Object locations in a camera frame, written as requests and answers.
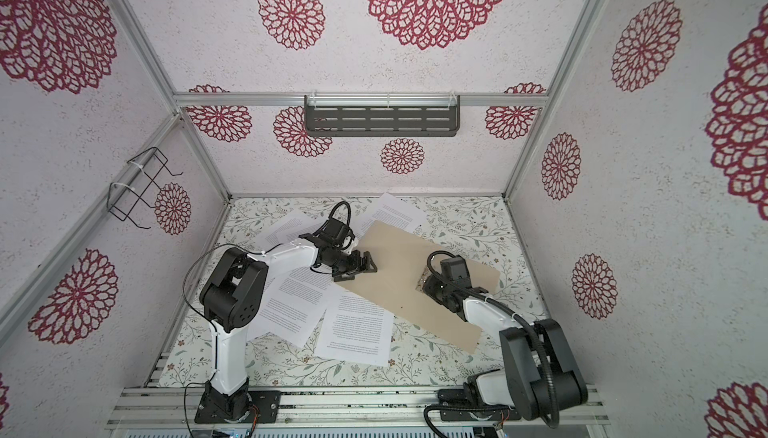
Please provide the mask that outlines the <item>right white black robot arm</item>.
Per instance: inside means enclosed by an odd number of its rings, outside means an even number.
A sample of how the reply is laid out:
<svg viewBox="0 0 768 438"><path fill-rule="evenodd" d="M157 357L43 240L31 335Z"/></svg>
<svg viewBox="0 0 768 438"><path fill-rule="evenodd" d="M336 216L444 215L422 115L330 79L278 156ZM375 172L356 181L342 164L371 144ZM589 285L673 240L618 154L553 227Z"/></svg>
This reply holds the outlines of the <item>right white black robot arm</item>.
<svg viewBox="0 0 768 438"><path fill-rule="evenodd" d="M488 290L473 286L460 255L432 252L426 269L429 274L422 292L464 322L480 327L497 341L502 353L501 368L467 378L463 398L424 408L425 424L435 436L445 434L432 421L433 412L498 414L502 421L540 419L556 429L564 410L588 402L587 384L557 321L531 322Z"/></svg>

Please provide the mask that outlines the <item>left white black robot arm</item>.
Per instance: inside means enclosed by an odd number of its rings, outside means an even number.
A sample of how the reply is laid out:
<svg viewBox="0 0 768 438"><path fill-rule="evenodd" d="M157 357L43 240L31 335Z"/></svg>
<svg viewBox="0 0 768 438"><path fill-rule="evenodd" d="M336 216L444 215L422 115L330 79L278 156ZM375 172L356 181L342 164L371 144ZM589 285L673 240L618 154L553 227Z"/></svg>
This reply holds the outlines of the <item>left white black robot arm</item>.
<svg viewBox="0 0 768 438"><path fill-rule="evenodd" d="M199 295L198 314L212 334L213 373L202 384L195 424L274 421L264 414L269 409L266 400L251 397L245 368L247 328L261 308L269 278L326 267L338 283L377 271L370 252L352 248L356 236L351 217L350 204L340 201L316 231L289 243L259 252L223 246L225 251Z"/></svg>

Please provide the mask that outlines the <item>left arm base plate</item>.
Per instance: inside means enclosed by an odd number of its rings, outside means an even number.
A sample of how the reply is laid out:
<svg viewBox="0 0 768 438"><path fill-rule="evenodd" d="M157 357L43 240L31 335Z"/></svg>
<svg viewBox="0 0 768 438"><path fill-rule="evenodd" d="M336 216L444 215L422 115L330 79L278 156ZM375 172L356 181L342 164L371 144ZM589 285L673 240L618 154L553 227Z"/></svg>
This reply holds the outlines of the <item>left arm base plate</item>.
<svg viewBox="0 0 768 438"><path fill-rule="evenodd" d="M215 389L207 390L193 419L195 424L257 424L274 423L280 405L281 393L275 391L237 391L224 395Z"/></svg>

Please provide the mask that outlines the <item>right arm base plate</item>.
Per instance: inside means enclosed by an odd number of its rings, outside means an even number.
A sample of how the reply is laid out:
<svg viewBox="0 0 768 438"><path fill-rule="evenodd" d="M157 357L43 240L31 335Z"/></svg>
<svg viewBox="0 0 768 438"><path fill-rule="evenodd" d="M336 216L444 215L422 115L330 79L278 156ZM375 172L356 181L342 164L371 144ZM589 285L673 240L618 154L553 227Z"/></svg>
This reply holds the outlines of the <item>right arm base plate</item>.
<svg viewBox="0 0 768 438"><path fill-rule="evenodd" d="M492 405L483 403L464 389L443 388L437 391L438 404L444 407L440 411L440 419L445 422L464 421L520 421L521 416L516 409L503 406L492 410Z"/></svg>

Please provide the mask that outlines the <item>brown cardboard folder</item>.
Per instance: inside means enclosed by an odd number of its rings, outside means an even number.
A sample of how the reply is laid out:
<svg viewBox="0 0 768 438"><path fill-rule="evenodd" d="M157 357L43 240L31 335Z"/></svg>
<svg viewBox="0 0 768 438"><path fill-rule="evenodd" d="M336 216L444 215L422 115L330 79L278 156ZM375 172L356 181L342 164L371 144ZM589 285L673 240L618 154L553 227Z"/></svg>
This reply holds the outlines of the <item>brown cardboard folder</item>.
<svg viewBox="0 0 768 438"><path fill-rule="evenodd" d="M481 328L463 321L422 290L427 258L439 245L376 221L359 248L372 255L377 271L344 281L343 288L467 353L475 352Z"/></svg>

